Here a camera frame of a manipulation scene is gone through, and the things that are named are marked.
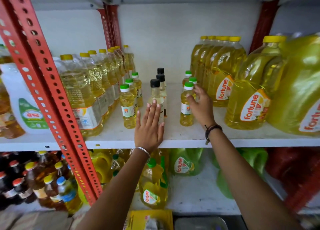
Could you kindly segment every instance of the person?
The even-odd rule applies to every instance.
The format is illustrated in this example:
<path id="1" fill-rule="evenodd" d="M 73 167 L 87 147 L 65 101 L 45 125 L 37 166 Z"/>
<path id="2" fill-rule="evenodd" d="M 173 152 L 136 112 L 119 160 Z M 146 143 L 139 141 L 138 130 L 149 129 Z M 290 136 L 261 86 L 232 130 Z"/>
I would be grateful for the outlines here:
<path id="1" fill-rule="evenodd" d="M 212 101 L 198 85 L 195 93 L 199 100 L 188 96 L 192 113 L 204 130 L 216 125 Z M 164 122 L 158 126 L 160 106 L 156 100 L 148 104 L 146 112 L 137 122 L 134 132 L 136 148 L 127 163 L 114 177 L 98 200 L 87 212 L 77 230 L 120 230 L 142 173 L 151 154 L 163 140 Z M 238 204 L 248 229 L 302 229 L 282 201 L 238 153 L 226 135 L 219 128 L 210 131 L 209 139 L 230 191 Z"/>

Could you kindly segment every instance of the hand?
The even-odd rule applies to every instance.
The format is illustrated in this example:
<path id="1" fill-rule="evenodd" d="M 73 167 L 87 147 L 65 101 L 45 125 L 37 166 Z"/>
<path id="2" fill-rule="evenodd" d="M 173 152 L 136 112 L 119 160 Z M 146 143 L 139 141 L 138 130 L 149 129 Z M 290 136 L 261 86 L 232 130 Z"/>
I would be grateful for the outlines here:
<path id="1" fill-rule="evenodd" d="M 146 149 L 150 154 L 160 146 L 163 141 L 164 122 L 159 124 L 160 105 L 153 100 L 152 105 L 147 104 L 146 112 L 140 122 L 140 111 L 137 112 L 136 129 L 134 131 L 135 146 Z"/>
<path id="2" fill-rule="evenodd" d="M 213 116 L 212 101 L 206 91 L 197 84 L 195 85 L 194 92 L 198 95 L 199 102 L 197 103 L 193 96 L 189 94 L 187 95 L 187 99 L 189 101 L 192 114 L 202 125 L 203 129 L 206 130 L 204 125 L 209 128 L 209 126 L 216 124 Z"/>

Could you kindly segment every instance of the green label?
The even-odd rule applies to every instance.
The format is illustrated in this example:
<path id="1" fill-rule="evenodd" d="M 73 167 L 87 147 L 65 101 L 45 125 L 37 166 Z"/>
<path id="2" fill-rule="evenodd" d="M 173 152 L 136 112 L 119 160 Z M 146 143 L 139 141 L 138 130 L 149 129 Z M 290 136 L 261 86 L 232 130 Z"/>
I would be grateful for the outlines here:
<path id="1" fill-rule="evenodd" d="M 46 123 L 43 115 L 39 109 L 33 107 L 24 98 L 19 98 L 19 111 L 21 117 L 26 124 L 31 129 L 48 129 L 48 124 Z"/>

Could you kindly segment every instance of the silver bangle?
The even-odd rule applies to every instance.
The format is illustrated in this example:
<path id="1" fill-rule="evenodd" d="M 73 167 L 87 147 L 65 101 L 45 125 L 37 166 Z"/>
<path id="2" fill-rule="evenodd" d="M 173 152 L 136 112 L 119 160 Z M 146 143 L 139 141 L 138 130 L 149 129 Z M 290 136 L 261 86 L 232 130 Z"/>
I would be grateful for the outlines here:
<path id="1" fill-rule="evenodd" d="M 142 147 L 139 147 L 139 146 L 135 147 L 134 149 L 136 149 L 136 148 L 141 149 L 142 151 L 144 151 L 144 152 L 148 155 L 148 161 L 147 161 L 146 163 L 149 163 L 149 162 L 150 162 L 150 158 L 151 158 L 149 152 L 147 152 L 146 149 L 144 149 L 144 148 L 142 148 Z"/>

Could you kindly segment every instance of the bracelet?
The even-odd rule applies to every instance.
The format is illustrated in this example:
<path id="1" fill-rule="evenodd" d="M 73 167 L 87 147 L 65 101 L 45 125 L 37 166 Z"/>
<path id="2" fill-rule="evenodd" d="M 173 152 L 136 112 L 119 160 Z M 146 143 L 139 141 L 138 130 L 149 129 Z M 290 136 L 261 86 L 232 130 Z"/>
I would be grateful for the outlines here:
<path id="1" fill-rule="evenodd" d="M 206 130 L 206 145 L 208 145 L 208 143 L 210 142 L 210 139 L 209 139 L 209 133 L 210 131 L 214 130 L 214 129 L 220 129 L 222 131 L 222 127 L 219 126 L 219 125 L 213 125 L 213 126 L 210 126 L 209 128 L 205 125 L 205 127 L 207 128 Z"/>
<path id="2" fill-rule="evenodd" d="M 149 163 L 149 162 L 150 162 L 150 158 L 151 158 L 149 152 L 147 152 L 146 149 L 144 149 L 144 148 L 142 148 L 142 147 L 139 147 L 139 146 L 135 147 L 134 149 L 136 149 L 136 148 L 141 149 L 142 151 L 144 151 L 144 152 L 148 155 L 148 161 L 147 161 L 146 163 Z"/>

